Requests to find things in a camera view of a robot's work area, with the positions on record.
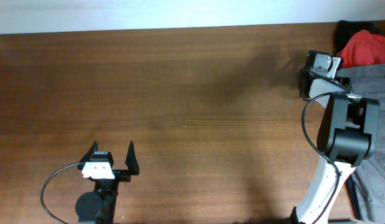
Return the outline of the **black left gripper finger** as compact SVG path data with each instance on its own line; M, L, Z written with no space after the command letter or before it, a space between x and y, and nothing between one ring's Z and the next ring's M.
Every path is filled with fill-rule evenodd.
M140 168L135 155L135 148L134 148L133 141L130 141L130 144L128 146L128 152L125 158L125 165L127 166L128 172L130 175L140 174Z
M98 143L94 141L90 149L87 151L87 153L81 158L81 160L79 160L79 165L77 166L77 169L82 170L84 167L84 164L88 162L92 158L93 154L97 151L98 151Z

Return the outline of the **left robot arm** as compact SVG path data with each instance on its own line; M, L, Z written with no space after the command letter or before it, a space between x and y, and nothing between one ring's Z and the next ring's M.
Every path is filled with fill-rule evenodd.
M114 169L113 163L112 154L99 151L97 142L81 158L77 169L82 171L84 178L94 183L94 189L82 194L75 203L79 223L114 223L119 184L130 182L132 176L140 174L134 144L131 142L128 146L126 169Z

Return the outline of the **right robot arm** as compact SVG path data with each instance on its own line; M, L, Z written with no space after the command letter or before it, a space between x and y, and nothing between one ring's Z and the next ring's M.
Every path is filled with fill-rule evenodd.
M305 123L307 110L314 102L326 97L325 113L313 142L305 125L303 134L319 155L315 175L303 200L293 208L289 223L328 223L330 210L348 177L374 152L378 130L378 100L352 94L347 86L333 78L302 68L299 78L313 77L329 85L319 94L310 96L302 111Z

